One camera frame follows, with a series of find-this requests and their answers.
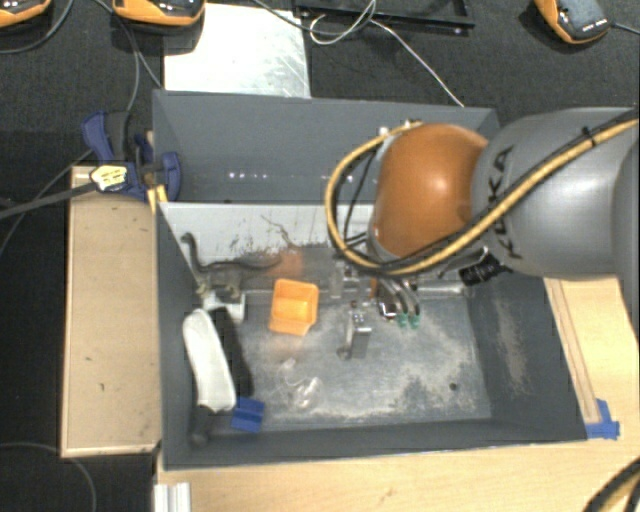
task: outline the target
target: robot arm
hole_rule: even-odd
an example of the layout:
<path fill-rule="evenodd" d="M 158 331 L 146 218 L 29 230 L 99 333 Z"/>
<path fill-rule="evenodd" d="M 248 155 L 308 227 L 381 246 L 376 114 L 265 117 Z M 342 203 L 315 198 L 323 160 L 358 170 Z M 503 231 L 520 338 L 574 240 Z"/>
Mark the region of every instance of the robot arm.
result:
<path fill-rule="evenodd" d="M 495 269 L 530 275 L 615 274 L 637 335 L 637 110 L 527 117 L 488 144 L 460 127 L 422 123 L 390 136 L 366 253 L 342 239 L 336 196 L 353 163 L 386 137 L 354 150 L 328 182 L 327 224 L 341 256 L 396 280 L 437 279 L 478 252 Z"/>

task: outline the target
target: wire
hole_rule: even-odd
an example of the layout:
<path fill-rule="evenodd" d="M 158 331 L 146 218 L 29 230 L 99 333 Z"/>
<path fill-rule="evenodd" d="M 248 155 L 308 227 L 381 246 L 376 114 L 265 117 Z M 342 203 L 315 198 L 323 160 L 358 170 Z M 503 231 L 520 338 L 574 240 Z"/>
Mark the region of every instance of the wire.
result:
<path fill-rule="evenodd" d="M 382 23 L 376 21 L 376 20 L 370 20 L 371 23 L 373 23 L 376 27 L 380 27 L 382 30 L 384 30 L 385 32 L 391 34 L 393 37 L 396 38 L 396 40 L 402 45 L 402 47 L 407 50 L 407 52 L 409 52 L 409 54 L 416 59 L 423 68 L 425 68 L 429 74 L 436 79 L 436 81 L 440 84 L 440 86 L 444 89 L 444 91 L 447 93 L 447 95 L 449 96 L 449 98 L 451 98 L 459 107 L 464 107 L 464 103 L 462 103 L 455 94 L 453 94 L 451 92 L 451 89 L 449 89 L 447 87 L 447 85 L 444 83 L 444 81 L 440 78 L 440 76 L 438 76 L 438 73 L 436 73 L 431 66 L 429 66 L 429 64 L 427 64 L 424 59 L 422 57 L 420 57 L 420 55 L 418 55 L 416 53 L 416 51 L 409 46 L 409 44 L 402 39 L 395 30 L 392 30 L 391 28 L 387 27 L 386 25 L 383 25 Z"/>
<path fill-rule="evenodd" d="M 316 43 L 316 44 L 318 44 L 320 46 L 330 46 L 330 45 L 335 44 L 335 43 L 337 43 L 339 41 L 342 41 L 343 39 L 345 39 L 349 35 L 351 35 L 354 32 L 356 32 L 356 30 L 358 30 L 359 27 L 364 27 L 367 23 L 372 21 L 373 15 L 376 12 L 376 7 L 377 7 L 377 0 L 371 0 L 348 29 L 346 29 L 344 32 L 338 34 L 337 36 L 333 37 L 332 39 L 325 39 L 325 40 L 318 39 L 318 37 L 316 36 L 316 34 L 314 32 L 316 24 L 321 19 L 324 19 L 326 17 L 324 14 L 322 14 L 322 15 L 318 16 L 315 20 L 313 20 L 311 22 L 311 25 L 309 25 L 309 37 L 311 37 L 311 40 L 314 43 Z"/>
<path fill-rule="evenodd" d="M 93 0 L 93 1 L 94 1 L 94 3 L 96 3 L 100 7 L 102 7 L 104 10 L 106 10 L 108 13 L 113 14 L 113 10 L 108 5 L 103 3 L 101 0 Z M 136 97 L 138 96 L 138 89 L 140 88 L 140 58 L 139 58 L 139 55 L 141 55 L 141 54 L 137 50 L 137 47 L 138 47 L 137 42 L 134 39 L 133 35 L 131 35 L 129 33 L 129 29 L 124 25 L 124 23 L 122 22 L 122 20 L 120 18 L 118 18 L 116 16 L 116 19 L 118 20 L 118 23 L 120 23 L 120 27 L 122 28 L 125 36 L 129 40 L 129 44 L 131 45 L 131 51 L 133 52 L 133 58 L 134 58 L 134 61 L 135 61 L 135 78 L 134 78 L 134 84 L 133 84 L 133 91 L 131 93 L 131 97 L 129 98 L 129 102 L 127 103 L 127 108 L 126 108 L 127 112 L 131 112 L 131 109 L 133 108 L 133 104 L 136 101 Z"/>
<path fill-rule="evenodd" d="M 34 448 L 37 450 L 53 453 L 54 455 L 59 456 L 58 450 L 56 450 L 54 447 L 48 446 L 46 444 L 40 444 L 40 443 L 30 443 L 30 442 L 1 443 L 0 449 L 5 449 L 5 448 Z M 91 511 L 96 512 L 98 510 L 98 493 L 96 491 L 96 486 L 95 486 L 95 483 L 93 482 L 93 478 L 91 478 L 91 475 L 89 474 L 89 471 L 77 459 L 70 458 L 65 460 L 68 460 L 69 462 L 71 462 L 71 464 L 73 464 L 76 468 L 78 468 L 80 473 L 82 473 L 82 476 L 84 477 L 85 481 L 87 482 L 87 486 L 89 487 L 89 492 L 91 493 Z"/>
<path fill-rule="evenodd" d="M 62 171 L 60 171 L 49 183 L 47 183 L 42 188 L 40 192 L 38 192 L 38 195 L 34 198 L 34 200 L 40 199 L 43 195 L 45 195 L 51 187 L 53 187 L 59 180 L 61 180 L 71 170 L 72 167 L 78 165 L 83 160 L 88 158 L 89 155 L 91 155 L 91 153 L 93 153 L 93 151 L 91 150 L 85 151 L 79 157 L 77 157 L 73 162 L 71 162 L 64 169 L 62 169 Z M 26 215 L 27 215 L 26 213 L 22 213 L 20 217 L 18 217 L 16 221 L 13 223 L 13 226 L 11 226 L 11 229 L 7 233 L 7 236 L 5 236 L 4 240 L 2 241 L 2 245 L 0 245 L 0 258 L 2 258 L 2 255 L 4 254 L 4 251 L 7 248 L 7 245 L 9 245 L 9 241 L 11 240 L 11 237 L 16 232 L 16 230 L 18 229 L 18 226 L 20 226 L 20 224 L 22 223 Z"/>
<path fill-rule="evenodd" d="M 624 512 L 635 512 L 638 509 L 638 504 L 640 504 L 640 479 L 638 479 L 629 495 Z"/>
<path fill-rule="evenodd" d="M 317 28 L 311 29 L 310 27 L 305 27 L 304 25 L 301 25 L 300 23 L 298 23 L 296 21 L 290 20 L 286 16 L 283 16 L 276 9 L 271 7 L 269 4 L 265 4 L 262 0 L 251 0 L 251 1 L 254 4 L 262 7 L 264 10 L 266 10 L 266 11 L 270 12 L 271 14 L 273 14 L 276 18 L 279 18 L 280 20 L 284 21 L 285 23 L 287 23 L 287 24 L 291 25 L 292 27 L 295 27 L 295 28 L 297 28 L 299 30 L 302 30 L 303 32 L 308 32 L 308 33 L 312 33 L 313 32 L 313 34 L 315 34 L 317 36 L 328 36 L 328 37 L 339 36 L 339 35 L 343 34 L 343 32 L 328 32 L 326 30 L 318 30 Z"/>
<path fill-rule="evenodd" d="M 107 11 L 109 14 L 113 14 L 113 9 L 111 9 L 111 7 L 109 7 L 107 4 L 105 4 L 102 0 L 93 0 L 93 1 L 96 4 L 98 4 L 100 7 L 102 7 L 105 11 Z M 120 25 L 120 28 L 122 29 L 122 31 L 127 36 L 127 39 L 129 40 L 129 44 L 131 45 L 131 50 L 133 51 L 133 54 L 142 63 L 142 65 L 144 66 L 145 70 L 147 71 L 147 74 L 149 75 L 149 77 L 151 78 L 153 83 L 158 88 L 164 89 L 164 86 L 162 85 L 162 82 L 155 75 L 155 73 L 151 69 L 151 66 L 149 66 L 149 63 L 147 62 L 147 59 L 145 58 L 145 56 L 140 51 L 140 46 L 138 46 L 138 41 L 136 40 L 135 35 L 133 34 L 133 32 L 129 29 L 129 27 L 127 27 L 125 25 L 124 21 L 122 21 L 119 16 L 115 16 L 115 19 L 118 22 L 118 24 Z"/>
<path fill-rule="evenodd" d="M 632 111 L 625 112 L 613 120 L 604 123 L 591 131 L 583 133 L 569 144 L 566 144 L 559 150 L 555 151 L 545 160 L 523 174 L 523 176 L 516 180 L 516 182 L 514 182 L 514 184 L 511 185 L 495 203 L 488 205 L 472 220 L 471 223 L 465 226 L 465 228 L 451 237 L 437 242 L 435 247 L 434 244 L 429 244 L 428 246 L 420 249 L 420 251 L 409 256 L 398 258 L 391 262 L 380 263 L 379 261 L 350 249 L 344 240 L 341 239 L 335 219 L 334 195 L 336 193 L 336 188 L 339 187 L 339 183 L 343 177 L 345 169 L 349 168 L 354 159 L 360 158 L 363 154 L 379 146 L 388 137 L 406 132 L 416 126 L 420 126 L 421 123 L 413 122 L 396 127 L 387 134 L 375 137 L 359 148 L 356 148 L 344 157 L 335 168 L 329 178 L 324 198 L 329 236 L 334 247 L 336 247 L 336 250 L 340 252 L 343 257 L 365 272 L 398 277 L 424 272 L 455 255 L 473 241 L 477 240 L 487 229 L 491 227 L 491 225 L 507 214 L 534 188 L 550 177 L 558 169 L 575 160 L 594 146 L 606 142 L 612 137 L 615 137 L 616 135 L 637 125 L 637 117 L 637 108 Z"/>
<path fill-rule="evenodd" d="M 598 512 L 615 492 L 628 482 L 634 475 L 640 472 L 640 457 L 621 469 L 584 508 L 584 512 Z"/>
<path fill-rule="evenodd" d="M 632 34 L 640 36 L 640 30 L 638 30 L 637 28 L 628 27 L 627 25 L 621 25 L 620 23 L 614 23 L 613 25 L 611 25 L 611 27 L 625 30 L 626 32 L 631 32 Z"/>
<path fill-rule="evenodd" d="M 460 107 L 464 107 L 464 103 L 462 103 L 462 101 L 460 101 L 455 94 L 453 94 L 453 92 L 451 92 L 451 90 L 449 89 L 449 87 L 447 87 L 447 85 L 444 83 L 444 81 L 440 78 L 440 76 L 431 68 L 431 66 L 429 66 L 429 64 L 427 64 L 424 59 L 422 57 L 420 57 L 420 55 L 418 55 L 416 53 L 416 51 L 409 45 L 409 43 L 407 43 L 404 39 L 402 39 L 402 37 L 400 37 L 398 35 L 398 33 L 393 30 L 392 28 L 388 27 L 387 25 L 383 25 L 382 23 L 376 21 L 373 19 L 373 16 L 375 15 L 375 9 L 377 6 L 377 0 L 371 0 L 369 2 L 369 4 L 367 4 L 367 6 L 364 8 L 364 10 L 360 13 L 360 15 L 358 16 L 358 18 L 356 19 L 356 21 L 345 31 L 343 32 L 327 32 L 325 30 L 318 30 L 315 28 L 315 25 L 318 23 L 318 21 L 320 21 L 321 19 L 323 19 L 325 17 L 325 15 L 321 15 L 318 18 L 314 19 L 311 22 L 311 25 L 309 27 L 305 27 L 304 25 L 301 25 L 295 21 L 291 21 L 289 18 L 287 18 L 286 16 L 283 16 L 282 14 L 280 14 L 276 9 L 274 9 L 273 7 L 271 7 L 268 4 L 265 4 L 262 0 L 251 0 L 253 3 L 255 3 L 256 5 L 262 7 L 263 9 L 267 10 L 268 12 L 270 12 L 271 14 L 273 14 L 274 16 L 276 16 L 277 18 L 281 19 L 282 21 L 284 21 L 285 23 L 288 23 L 289 25 L 296 27 L 297 29 L 300 29 L 304 32 L 308 32 L 309 33 L 309 37 L 311 37 L 311 39 L 313 40 L 314 43 L 321 45 L 321 46 L 328 46 L 328 45 L 332 45 L 335 44 L 343 39 L 345 39 L 347 36 L 349 35 L 353 35 L 355 34 L 357 31 L 365 28 L 369 23 L 372 23 L 373 25 L 381 28 L 382 30 L 384 30 L 385 32 L 391 34 L 401 45 L 402 47 L 409 52 L 409 54 L 416 59 L 421 65 L 422 67 L 424 67 L 429 74 L 436 79 L 436 81 L 440 84 L 440 86 L 444 89 L 444 91 L 447 93 L 447 95 Z M 323 41 L 321 39 L 318 39 L 317 36 L 329 36 L 329 37 L 333 37 L 333 39 L 329 39 L 326 41 Z"/>
<path fill-rule="evenodd" d="M 362 171 L 362 176 L 360 176 L 360 181 L 358 182 L 358 187 L 356 191 L 353 193 L 353 197 L 351 198 L 351 203 L 349 204 L 349 210 L 347 211 L 347 216 L 344 220 L 344 228 L 342 231 L 343 238 L 348 240 L 347 234 L 349 231 L 349 224 L 351 223 L 351 216 L 353 215 L 353 209 L 355 208 L 356 202 L 358 201 L 358 197 L 360 197 L 360 192 L 362 192 L 362 187 L 367 179 L 367 175 L 369 174 L 369 169 L 371 168 L 371 163 L 375 158 L 376 154 L 374 152 L 371 153 L 367 163 L 365 164 L 364 171 Z"/>
<path fill-rule="evenodd" d="M 44 43 L 46 43 L 49 39 L 51 39 L 55 33 L 58 31 L 58 29 L 62 26 L 62 24 L 67 20 L 67 18 L 69 17 L 69 13 L 71 12 L 71 8 L 73 7 L 75 0 L 69 0 L 67 2 L 67 5 L 64 9 L 64 11 L 62 12 L 62 14 L 60 15 L 60 17 L 58 18 L 58 21 L 56 21 L 56 23 L 53 25 L 53 27 L 51 27 L 49 29 L 49 31 L 42 36 L 41 39 L 38 39 L 37 41 L 30 43 L 26 46 L 21 46 L 20 48 L 12 48 L 10 50 L 2 50 L 0 51 L 0 55 L 16 55 L 18 53 L 24 53 L 24 52 L 28 52 L 30 50 L 34 50 L 35 48 L 38 48 L 39 46 L 43 45 Z"/>
<path fill-rule="evenodd" d="M 71 9 L 70 6 L 73 4 L 74 1 L 75 0 L 71 0 L 69 2 L 69 4 L 67 5 L 67 9 L 69 10 Z M 93 0 L 93 1 L 108 13 L 113 14 L 113 10 L 101 0 Z M 126 107 L 126 111 L 130 112 L 131 109 L 133 108 L 133 105 L 135 104 L 136 98 L 138 96 L 138 91 L 140 89 L 140 63 L 142 63 L 142 65 L 145 67 L 145 69 L 147 70 L 147 73 L 149 74 L 153 82 L 159 88 L 163 89 L 163 87 L 162 87 L 162 83 L 160 82 L 160 80 L 158 80 L 158 77 L 153 73 L 153 71 L 151 70 L 151 67 L 149 66 L 149 63 L 147 62 L 144 55 L 140 51 L 138 42 L 136 41 L 134 35 L 131 33 L 129 28 L 122 22 L 122 20 L 120 20 L 120 18 L 116 17 L 116 20 L 120 23 L 120 27 L 122 28 L 127 39 L 129 40 L 129 44 L 131 45 L 133 55 L 136 59 L 134 86 Z M 92 151 L 88 150 L 82 155 L 80 155 L 79 157 L 77 157 L 72 163 L 70 163 L 67 167 L 65 167 L 62 171 L 60 171 L 49 183 L 47 183 L 44 186 L 44 188 L 38 193 L 38 195 L 36 195 L 36 197 L 33 198 L 32 201 L 37 201 L 42 196 L 44 196 L 44 194 L 46 194 L 51 189 L 51 187 L 53 187 L 53 185 L 55 185 L 59 180 L 61 180 L 71 170 L 72 167 L 74 167 L 75 165 L 79 164 L 80 162 L 88 158 L 89 155 L 91 155 L 91 153 Z M 6 250 L 7 245 L 11 241 L 14 233 L 16 232 L 20 224 L 22 224 L 22 221 L 24 220 L 25 217 L 26 217 L 26 212 L 21 213 L 20 216 L 16 219 L 16 221 L 11 226 L 11 229 L 9 229 L 9 232 L 7 233 L 4 240 L 2 241 L 2 244 L 0 245 L 0 258 L 2 258 L 2 255 L 4 254 L 4 251 Z"/>

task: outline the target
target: metal bracket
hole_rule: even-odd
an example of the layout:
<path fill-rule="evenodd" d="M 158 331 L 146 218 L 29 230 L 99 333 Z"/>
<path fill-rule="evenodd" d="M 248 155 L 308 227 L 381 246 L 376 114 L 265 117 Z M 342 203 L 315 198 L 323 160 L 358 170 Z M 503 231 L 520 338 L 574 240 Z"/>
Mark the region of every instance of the metal bracket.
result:
<path fill-rule="evenodd" d="M 351 311 L 347 322 L 346 341 L 338 349 L 338 357 L 343 360 L 364 359 L 371 332 L 371 326 L 366 323 L 364 313 L 359 310 Z"/>

